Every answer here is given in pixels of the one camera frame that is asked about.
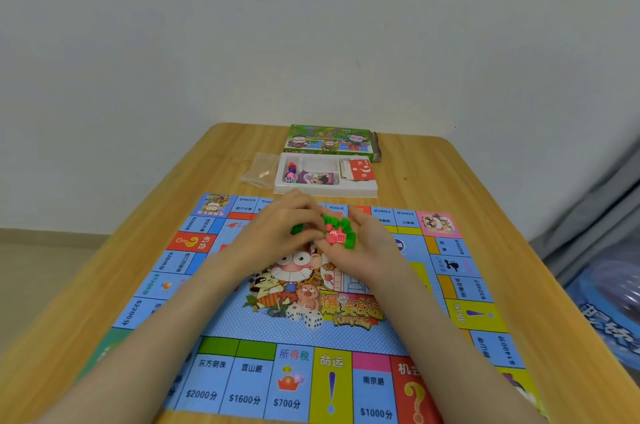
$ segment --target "dice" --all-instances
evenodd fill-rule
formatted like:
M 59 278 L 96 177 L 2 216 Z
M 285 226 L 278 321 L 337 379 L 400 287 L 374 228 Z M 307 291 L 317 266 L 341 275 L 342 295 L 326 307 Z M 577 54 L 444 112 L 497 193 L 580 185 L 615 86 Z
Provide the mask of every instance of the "dice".
M 315 330 L 322 326 L 322 314 L 320 311 L 316 311 L 312 309 L 311 311 L 307 311 L 305 313 L 305 324 L 307 328 Z
M 291 321 L 298 321 L 301 317 L 302 308 L 297 303 L 293 303 L 291 306 L 287 307 L 287 318 Z

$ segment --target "hand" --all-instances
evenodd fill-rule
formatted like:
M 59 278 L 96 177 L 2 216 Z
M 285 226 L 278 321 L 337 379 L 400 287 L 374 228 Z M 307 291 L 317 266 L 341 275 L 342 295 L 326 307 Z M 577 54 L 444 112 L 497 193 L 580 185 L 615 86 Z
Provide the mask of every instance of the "hand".
M 310 195 L 294 189 L 260 211 L 223 254 L 229 256 L 240 277 L 260 272 L 305 243 L 324 238 L 318 230 L 324 229 L 322 209 Z M 291 235 L 292 227 L 298 224 L 309 224 L 316 229 L 307 227 Z
M 325 215 L 342 218 L 339 213 L 322 210 Z M 389 277 L 415 275 L 411 266 L 400 254 L 393 235 L 378 218 L 367 215 L 355 207 L 349 207 L 349 214 L 351 227 L 357 234 L 353 250 L 345 249 L 341 243 L 331 245 L 324 238 L 316 240 L 316 245 L 335 266 L 364 281 L 374 293 L 376 288 L 381 287 Z

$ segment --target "forearm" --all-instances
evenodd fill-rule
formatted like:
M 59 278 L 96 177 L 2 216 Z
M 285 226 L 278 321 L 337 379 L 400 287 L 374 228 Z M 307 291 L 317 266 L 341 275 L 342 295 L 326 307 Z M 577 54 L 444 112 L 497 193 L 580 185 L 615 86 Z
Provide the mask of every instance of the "forearm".
M 544 423 L 532 404 L 469 344 L 412 269 L 406 270 L 385 278 L 374 294 L 444 422 Z
M 151 422 L 204 326 L 239 279 L 216 254 L 38 424 Z

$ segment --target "white plastic tray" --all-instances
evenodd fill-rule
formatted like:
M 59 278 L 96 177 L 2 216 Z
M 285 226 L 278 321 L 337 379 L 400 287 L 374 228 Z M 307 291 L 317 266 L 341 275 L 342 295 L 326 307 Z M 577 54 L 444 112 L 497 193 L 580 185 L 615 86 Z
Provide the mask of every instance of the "white plastic tray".
M 278 175 L 276 176 L 273 192 L 283 194 L 292 189 L 299 189 L 303 193 L 315 194 L 316 196 L 376 198 L 378 196 L 378 184 L 376 180 L 351 181 L 340 177 L 340 161 L 347 159 L 368 159 L 368 157 L 283 152 L 280 154 Z M 285 177 L 289 172 L 288 166 L 290 162 L 296 165 L 296 177 L 300 175 L 300 171 L 308 171 L 309 173 L 333 173 L 335 184 L 287 183 Z

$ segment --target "white wall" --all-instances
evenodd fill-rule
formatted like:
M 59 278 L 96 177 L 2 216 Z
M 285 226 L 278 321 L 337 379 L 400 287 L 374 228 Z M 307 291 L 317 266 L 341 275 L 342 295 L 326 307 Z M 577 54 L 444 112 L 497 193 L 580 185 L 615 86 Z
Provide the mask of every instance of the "white wall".
M 640 0 L 0 0 L 0 227 L 110 233 L 212 124 L 450 139 L 526 237 L 636 138 Z

